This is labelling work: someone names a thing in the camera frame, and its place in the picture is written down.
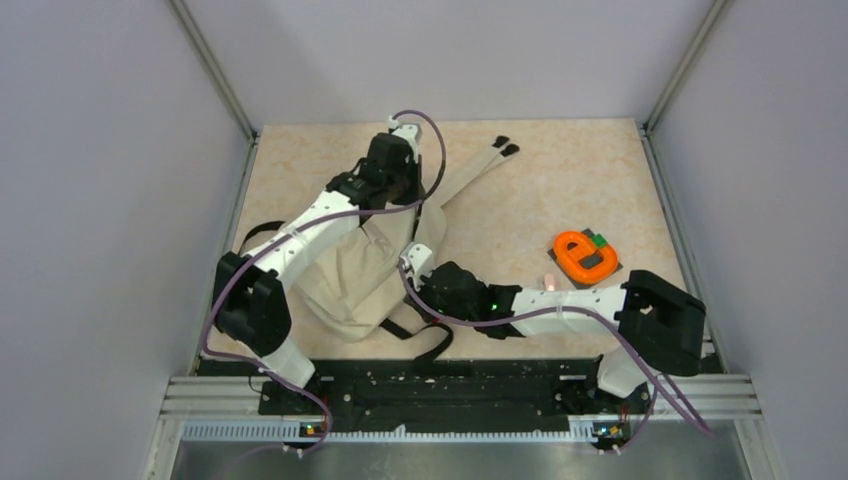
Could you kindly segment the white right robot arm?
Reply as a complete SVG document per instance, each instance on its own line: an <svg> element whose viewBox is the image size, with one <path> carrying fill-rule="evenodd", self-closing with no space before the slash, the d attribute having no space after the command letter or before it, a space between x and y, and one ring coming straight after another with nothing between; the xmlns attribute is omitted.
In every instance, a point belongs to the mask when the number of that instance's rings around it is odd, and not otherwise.
<svg viewBox="0 0 848 480"><path fill-rule="evenodd" d="M421 314L489 338L610 334L616 347L596 360L586 385L589 404L612 412L651 374L701 372L705 304L647 270L621 284L544 290L487 284L454 262L437 268L405 264L408 299Z"/></svg>

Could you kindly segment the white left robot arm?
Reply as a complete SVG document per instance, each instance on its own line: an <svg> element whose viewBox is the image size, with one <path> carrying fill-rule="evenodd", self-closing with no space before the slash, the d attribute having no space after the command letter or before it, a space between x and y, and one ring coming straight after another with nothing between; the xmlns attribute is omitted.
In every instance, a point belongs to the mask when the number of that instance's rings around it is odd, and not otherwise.
<svg viewBox="0 0 848 480"><path fill-rule="evenodd" d="M213 327L244 345L250 361L286 381L283 401L297 413L319 404L313 363L291 337L286 297L297 278L346 234L379 212L417 207L423 197L415 123L376 134L355 167L334 176L296 219L244 255L218 264L211 311Z"/></svg>

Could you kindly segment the cream canvas backpack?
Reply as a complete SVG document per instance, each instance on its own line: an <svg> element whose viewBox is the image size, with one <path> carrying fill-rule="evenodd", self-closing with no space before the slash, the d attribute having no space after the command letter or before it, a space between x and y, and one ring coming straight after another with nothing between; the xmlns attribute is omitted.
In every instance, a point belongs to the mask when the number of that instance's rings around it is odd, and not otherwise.
<svg viewBox="0 0 848 480"><path fill-rule="evenodd" d="M519 150L508 137L498 136L442 181L419 218L412 210L366 220L306 266L293 282L295 294L341 340L365 339L405 296L395 271L403 249L415 241L436 253L447 230L443 206Z"/></svg>

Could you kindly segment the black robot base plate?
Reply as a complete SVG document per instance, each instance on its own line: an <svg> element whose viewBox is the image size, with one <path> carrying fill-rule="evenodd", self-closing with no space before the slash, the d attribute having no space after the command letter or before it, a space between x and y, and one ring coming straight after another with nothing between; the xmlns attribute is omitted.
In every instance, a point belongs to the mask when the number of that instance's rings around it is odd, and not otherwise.
<svg viewBox="0 0 848 480"><path fill-rule="evenodd" d="M320 360L310 398L273 381L256 385L262 415L320 415L329 409L334 433L564 432L578 420L609 415L630 420L646 412L641 385L621 399L596 386L593 360Z"/></svg>

